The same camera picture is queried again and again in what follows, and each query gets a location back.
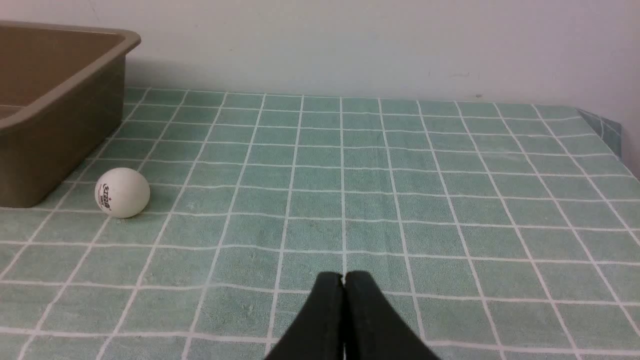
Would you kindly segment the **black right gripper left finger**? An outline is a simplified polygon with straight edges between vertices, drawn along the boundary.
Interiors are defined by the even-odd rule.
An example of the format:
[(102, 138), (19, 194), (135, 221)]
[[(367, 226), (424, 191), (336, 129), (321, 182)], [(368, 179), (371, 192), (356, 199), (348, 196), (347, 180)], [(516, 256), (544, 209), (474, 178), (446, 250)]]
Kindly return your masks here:
[(342, 275), (318, 273), (304, 305), (266, 360), (342, 360), (344, 302)]

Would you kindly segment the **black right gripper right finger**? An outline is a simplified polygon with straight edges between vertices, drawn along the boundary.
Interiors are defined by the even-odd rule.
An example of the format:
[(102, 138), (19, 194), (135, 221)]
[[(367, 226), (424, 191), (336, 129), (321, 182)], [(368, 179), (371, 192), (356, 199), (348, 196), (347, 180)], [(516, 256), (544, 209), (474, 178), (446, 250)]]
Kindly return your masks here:
[(395, 311), (366, 271), (345, 278), (345, 357), (348, 360), (438, 360)]

